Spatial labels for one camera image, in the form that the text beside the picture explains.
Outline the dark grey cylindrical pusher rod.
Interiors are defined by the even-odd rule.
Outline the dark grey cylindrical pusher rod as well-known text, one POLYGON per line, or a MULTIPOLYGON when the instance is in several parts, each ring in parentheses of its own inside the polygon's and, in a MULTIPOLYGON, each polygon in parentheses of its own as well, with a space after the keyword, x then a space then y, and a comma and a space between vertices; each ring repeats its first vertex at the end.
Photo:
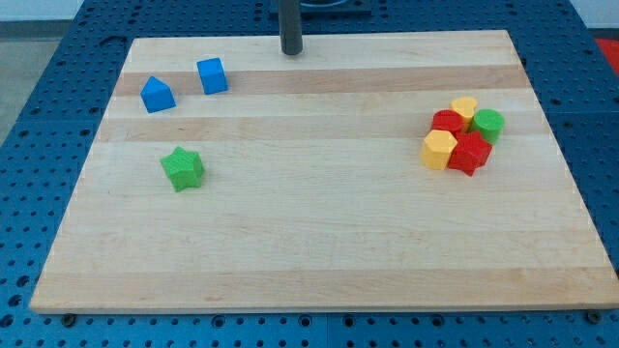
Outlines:
POLYGON ((285 55, 303 51, 301 3, 299 0, 279 0, 280 49, 285 55))

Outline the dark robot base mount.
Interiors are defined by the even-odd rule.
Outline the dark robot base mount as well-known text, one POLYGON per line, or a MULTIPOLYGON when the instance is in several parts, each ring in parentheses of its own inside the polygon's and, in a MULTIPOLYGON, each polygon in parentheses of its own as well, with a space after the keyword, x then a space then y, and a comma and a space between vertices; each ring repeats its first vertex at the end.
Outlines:
POLYGON ((288 21, 311 20, 315 17, 341 15, 371 15, 372 0, 298 0, 299 10, 295 14, 284 13, 288 21))

